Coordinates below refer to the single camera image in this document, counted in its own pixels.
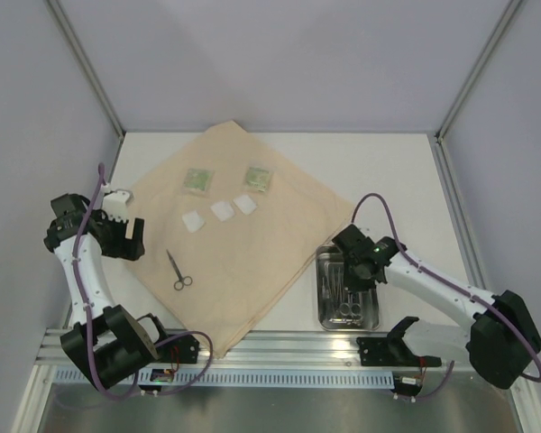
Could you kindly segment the long steel scissors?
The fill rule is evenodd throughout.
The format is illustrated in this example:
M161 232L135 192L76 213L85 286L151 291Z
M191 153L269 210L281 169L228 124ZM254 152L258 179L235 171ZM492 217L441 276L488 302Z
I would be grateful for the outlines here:
M362 315L361 297L358 293L347 291L342 296L339 311L343 317L358 318Z

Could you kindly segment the stainless steel tray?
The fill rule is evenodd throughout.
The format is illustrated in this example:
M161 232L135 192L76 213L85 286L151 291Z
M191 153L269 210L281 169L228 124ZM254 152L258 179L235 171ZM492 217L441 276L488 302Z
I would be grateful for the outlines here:
M380 309L379 300L376 290L368 290L366 292L358 292L361 297L362 304L362 319L363 328L361 329L345 329L336 327L333 321L337 318L342 318L339 311L339 306L334 299L333 293L333 265L335 263L341 263L344 266L343 256L339 250L332 244L321 245L316 250L316 283L317 283L317 314L318 321L321 327L327 331L358 331L358 332L372 332L380 326ZM323 300L322 289L322 277L324 269L328 272L328 284L330 288L331 298ZM342 294L348 290L344 287L342 278Z

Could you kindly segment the white gauze pad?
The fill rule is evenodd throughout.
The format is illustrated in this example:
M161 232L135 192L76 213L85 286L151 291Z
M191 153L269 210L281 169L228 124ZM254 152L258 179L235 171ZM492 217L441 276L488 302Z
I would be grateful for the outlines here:
M235 215L234 208L228 201L218 201L210 208L217 219L221 222L227 221Z
M206 223L205 219L199 215L196 210L187 212L181 216L186 229L189 233L194 234L200 230Z
M257 209L256 202L248 194L235 197L233 203L246 216L252 214Z

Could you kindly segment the green sachet packet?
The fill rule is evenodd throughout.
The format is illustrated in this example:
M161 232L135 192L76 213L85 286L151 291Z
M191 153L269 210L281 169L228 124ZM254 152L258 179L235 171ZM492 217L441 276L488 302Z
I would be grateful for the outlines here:
M189 168L182 182L182 191L191 195L207 195L214 174L213 170Z
M266 194L271 187L273 171L259 165L249 165L243 176L243 188Z

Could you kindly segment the steel tweezers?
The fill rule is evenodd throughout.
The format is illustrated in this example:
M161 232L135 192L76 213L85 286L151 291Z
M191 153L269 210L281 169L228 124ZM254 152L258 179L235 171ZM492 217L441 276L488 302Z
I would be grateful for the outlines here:
M334 299L338 305L343 302L342 294L342 278L343 278L343 265L341 263L335 263L333 265L332 283Z

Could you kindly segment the small steel scissors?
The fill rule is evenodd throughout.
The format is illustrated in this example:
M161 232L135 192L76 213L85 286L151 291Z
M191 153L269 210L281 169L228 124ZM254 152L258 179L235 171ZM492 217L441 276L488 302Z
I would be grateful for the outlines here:
M335 319L333 324L339 328L361 329L363 328L363 319L362 317L342 317Z

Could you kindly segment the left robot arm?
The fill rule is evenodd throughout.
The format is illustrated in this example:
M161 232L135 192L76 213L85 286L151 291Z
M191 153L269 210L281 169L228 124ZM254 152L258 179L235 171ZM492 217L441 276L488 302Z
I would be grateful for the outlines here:
M105 193L98 209L82 195L59 196L50 203L55 217L44 238L63 267L72 302L71 329L60 339L62 350L104 390L165 359L171 349L159 319L133 317L113 301L105 277L103 258L136 261L145 253L144 222L127 214L131 201L133 193L124 189Z

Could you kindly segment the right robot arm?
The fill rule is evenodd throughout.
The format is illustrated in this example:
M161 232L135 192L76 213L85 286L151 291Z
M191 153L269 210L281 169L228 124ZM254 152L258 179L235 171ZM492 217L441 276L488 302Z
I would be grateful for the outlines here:
M386 366L468 362L483 380L507 390L541 352L541 336L517 293L496 295L465 285L432 270L396 239L384 236L373 242L355 225L333 243L343 256L343 283L351 293L389 284L452 321L438 325L407 316L373 348L363 348L368 360Z

